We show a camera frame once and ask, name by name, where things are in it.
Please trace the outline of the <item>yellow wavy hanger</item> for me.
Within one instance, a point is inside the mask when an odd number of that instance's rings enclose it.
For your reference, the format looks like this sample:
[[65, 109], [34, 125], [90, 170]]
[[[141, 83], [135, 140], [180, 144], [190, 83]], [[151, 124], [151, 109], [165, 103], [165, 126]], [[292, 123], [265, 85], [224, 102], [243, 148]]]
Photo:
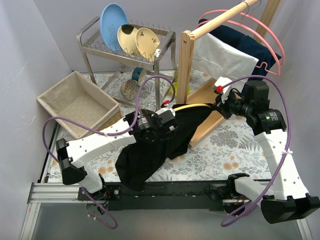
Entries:
[[187, 104], [187, 105], [176, 107], [173, 110], [177, 112], [177, 111], [181, 111], [189, 108], [196, 108], [196, 107], [208, 107], [210, 109], [212, 108], [209, 104], [206, 104], [206, 103], [193, 103], [193, 104]]

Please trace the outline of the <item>black cloth garment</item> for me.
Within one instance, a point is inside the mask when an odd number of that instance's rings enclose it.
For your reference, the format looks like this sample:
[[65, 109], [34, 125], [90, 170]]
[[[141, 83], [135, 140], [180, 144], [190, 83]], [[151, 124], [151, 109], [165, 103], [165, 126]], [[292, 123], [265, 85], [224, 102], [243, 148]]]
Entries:
[[193, 106], [177, 111], [175, 118], [178, 128], [175, 133], [165, 140], [154, 142], [138, 141], [124, 147], [115, 163], [120, 182], [133, 190], [144, 188], [149, 179], [166, 159], [173, 160], [184, 155], [188, 150], [199, 125], [213, 112], [212, 104]]

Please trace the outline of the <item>pink wavy hanger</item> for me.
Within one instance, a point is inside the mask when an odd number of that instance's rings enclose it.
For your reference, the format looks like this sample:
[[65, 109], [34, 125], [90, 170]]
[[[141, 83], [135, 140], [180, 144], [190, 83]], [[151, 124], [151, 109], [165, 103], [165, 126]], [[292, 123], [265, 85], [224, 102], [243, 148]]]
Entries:
[[[213, 13], [224, 13], [224, 12], [227, 12], [228, 10], [227, 9], [216, 9], [216, 10], [211, 10], [211, 11], [208, 11], [206, 13], [204, 13], [200, 19], [203, 19], [206, 15], [209, 15], [209, 14], [213, 14]], [[272, 37], [273, 39], [275, 40], [275, 42], [277, 43], [280, 51], [281, 51], [281, 62], [280, 64], [281, 65], [284, 65], [285, 64], [285, 59], [286, 59], [286, 54], [285, 54], [285, 50], [281, 44], [281, 42], [279, 41], [278, 37], [273, 33], [273, 31], [266, 25], [264, 24], [262, 21], [256, 19], [255, 17], [249, 15], [249, 14], [246, 14], [246, 13], [243, 13], [243, 12], [240, 12], [239, 13], [241, 16], [243, 17], [246, 17], [248, 19], [251, 19], [252, 21], [256, 22], [257, 24], [259, 24], [263, 29], [265, 29]]]
[[267, 64], [267, 70], [269, 70], [276, 63], [276, 60], [267, 47], [258, 43], [252, 37], [245, 35], [231, 27], [220, 25], [216, 29], [212, 30], [210, 34], [225, 44], [228, 44], [247, 55], [257, 58], [258, 66], [265, 62]]

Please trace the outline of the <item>white cloth garment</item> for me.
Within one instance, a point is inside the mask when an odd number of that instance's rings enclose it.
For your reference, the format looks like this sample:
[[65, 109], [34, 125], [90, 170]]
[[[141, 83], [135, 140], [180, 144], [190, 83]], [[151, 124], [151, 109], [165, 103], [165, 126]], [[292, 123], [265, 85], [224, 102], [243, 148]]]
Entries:
[[234, 80], [251, 75], [258, 61], [208, 33], [194, 42], [191, 67], [214, 79]]

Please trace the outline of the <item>dark blue denim skirt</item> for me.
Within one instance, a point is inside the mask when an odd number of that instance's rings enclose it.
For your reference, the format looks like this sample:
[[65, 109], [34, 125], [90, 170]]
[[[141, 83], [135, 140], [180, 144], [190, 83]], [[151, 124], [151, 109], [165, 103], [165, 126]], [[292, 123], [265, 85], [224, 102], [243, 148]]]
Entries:
[[194, 42], [192, 67], [217, 79], [267, 75], [276, 60], [269, 49], [248, 35], [220, 25]]

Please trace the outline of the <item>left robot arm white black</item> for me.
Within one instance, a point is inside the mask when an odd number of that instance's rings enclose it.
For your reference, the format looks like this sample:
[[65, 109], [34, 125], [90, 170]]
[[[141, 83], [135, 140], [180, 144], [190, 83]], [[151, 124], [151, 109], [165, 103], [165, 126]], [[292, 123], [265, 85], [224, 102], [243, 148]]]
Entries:
[[178, 128], [175, 111], [171, 107], [156, 112], [142, 110], [132, 112], [115, 124], [87, 137], [56, 141], [57, 161], [64, 185], [78, 184], [95, 200], [106, 196], [102, 176], [96, 174], [87, 163], [113, 149], [138, 143], [145, 152], [147, 146], [171, 136]]

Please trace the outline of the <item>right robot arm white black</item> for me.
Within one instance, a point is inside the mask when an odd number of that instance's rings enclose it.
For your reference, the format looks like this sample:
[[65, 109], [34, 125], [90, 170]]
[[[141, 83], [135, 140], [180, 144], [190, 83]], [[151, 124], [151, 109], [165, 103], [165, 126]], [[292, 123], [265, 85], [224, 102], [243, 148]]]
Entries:
[[320, 208], [320, 199], [310, 195], [300, 178], [290, 151], [290, 118], [269, 107], [266, 82], [265, 76], [247, 83], [242, 79], [220, 77], [214, 84], [217, 97], [213, 109], [225, 119], [232, 115], [246, 119], [265, 153], [272, 174], [266, 187], [246, 173], [229, 175], [225, 188], [227, 195], [232, 199], [241, 195], [249, 199], [231, 214], [239, 212], [240, 216], [246, 216], [258, 206], [265, 220], [276, 224], [308, 217]]

